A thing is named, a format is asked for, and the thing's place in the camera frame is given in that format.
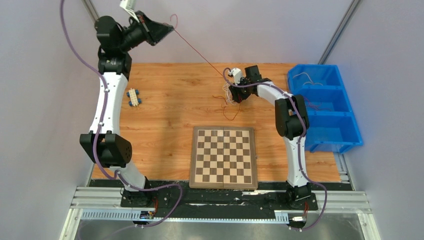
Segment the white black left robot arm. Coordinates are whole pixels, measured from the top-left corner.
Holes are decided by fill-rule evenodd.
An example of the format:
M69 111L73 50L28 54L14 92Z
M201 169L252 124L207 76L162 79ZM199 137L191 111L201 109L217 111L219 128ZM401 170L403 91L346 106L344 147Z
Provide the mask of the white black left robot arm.
M99 41L94 70L99 76L99 96L93 122L88 133L80 135L79 143L107 178L120 179L125 190L135 192L133 200L147 207L153 201L149 180L131 161L131 143L120 135L122 101L132 66L129 52L142 43L157 45L175 28L137 11L128 26L106 15L95 21L94 29Z

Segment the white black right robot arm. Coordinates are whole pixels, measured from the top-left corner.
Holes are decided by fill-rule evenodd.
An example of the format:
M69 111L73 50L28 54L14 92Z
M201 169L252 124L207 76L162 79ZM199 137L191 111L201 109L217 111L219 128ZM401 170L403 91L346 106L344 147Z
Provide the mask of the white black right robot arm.
M305 135L309 117L304 97L288 93L269 78L263 78L256 65L245 68L245 73L227 67L222 75L234 102L241 103L255 95L274 106L275 128L284 141L288 165L286 181L289 186L283 194L283 202L291 209L301 208L312 194L305 170Z

